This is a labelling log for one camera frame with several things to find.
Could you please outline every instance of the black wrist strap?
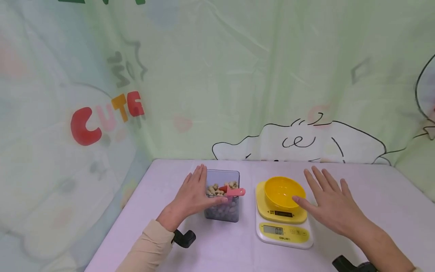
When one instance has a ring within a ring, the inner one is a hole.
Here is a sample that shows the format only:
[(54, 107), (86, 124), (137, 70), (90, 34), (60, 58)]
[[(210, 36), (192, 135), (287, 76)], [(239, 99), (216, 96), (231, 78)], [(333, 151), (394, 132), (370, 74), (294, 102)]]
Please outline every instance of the black wrist strap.
[(172, 239), (172, 244), (175, 242), (182, 248), (188, 248), (196, 240), (196, 235), (193, 231), (188, 230), (184, 235), (179, 231), (174, 231), (174, 239)]
[(332, 265), (338, 272), (378, 272), (376, 267), (369, 262), (362, 263), (358, 267), (354, 266), (343, 255), (336, 258)]

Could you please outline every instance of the fabric backdrop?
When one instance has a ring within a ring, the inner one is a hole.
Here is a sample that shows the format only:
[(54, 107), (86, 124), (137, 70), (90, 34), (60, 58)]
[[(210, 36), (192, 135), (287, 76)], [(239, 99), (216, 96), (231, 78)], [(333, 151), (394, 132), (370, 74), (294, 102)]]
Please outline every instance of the fabric backdrop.
[(434, 9), (0, 0), (2, 270), (83, 271), (155, 158), (388, 164), (435, 200)]

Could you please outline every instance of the digital kitchen scale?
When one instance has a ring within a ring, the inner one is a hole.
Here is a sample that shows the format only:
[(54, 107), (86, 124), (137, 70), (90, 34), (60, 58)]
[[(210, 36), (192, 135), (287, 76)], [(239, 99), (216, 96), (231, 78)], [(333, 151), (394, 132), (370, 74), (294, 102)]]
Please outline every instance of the digital kitchen scale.
[(260, 182), (255, 188), (255, 215), (257, 235), (265, 243), (309, 249), (314, 239), (311, 232), (307, 211), (298, 207), (292, 212), (277, 211), (266, 204), (264, 184)]

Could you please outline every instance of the red letter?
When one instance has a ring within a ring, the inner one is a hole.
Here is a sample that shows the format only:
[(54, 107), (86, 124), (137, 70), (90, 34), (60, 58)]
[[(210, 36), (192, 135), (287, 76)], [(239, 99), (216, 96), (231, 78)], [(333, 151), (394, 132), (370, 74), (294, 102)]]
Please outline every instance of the red letter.
[(136, 101), (140, 98), (141, 96), (139, 95), (138, 91), (132, 91), (127, 94), (128, 111), (133, 117), (145, 114), (142, 103)]
[(121, 116), (122, 116), (122, 121), (127, 122), (128, 117), (127, 117), (127, 112), (125, 111), (124, 105), (127, 103), (127, 101), (125, 100), (125, 95), (121, 94), (118, 95), (117, 97), (115, 97), (114, 99), (112, 99), (112, 106), (115, 110), (118, 110), (121, 112)]
[(88, 146), (96, 143), (101, 138), (101, 129), (97, 128), (94, 131), (89, 131), (86, 128), (86, 122), (92, 115), (90, 107), (84, 107), (74, 112), (71, 118), (71, 133), (77, 143)]

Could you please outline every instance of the yellow bowl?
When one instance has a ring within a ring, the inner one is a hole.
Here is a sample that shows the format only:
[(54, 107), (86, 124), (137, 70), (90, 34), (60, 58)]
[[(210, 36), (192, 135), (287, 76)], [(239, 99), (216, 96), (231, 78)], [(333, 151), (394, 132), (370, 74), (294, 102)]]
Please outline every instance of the yellow bowl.
[(276, 207), (280, 211), (292, 211), (299, 208), (299, 205), (291, 199), (292, 196), (306, 197), (304, 188), (286, 177), (268, 179), (264, 185), (264, 193), (268, 205)]

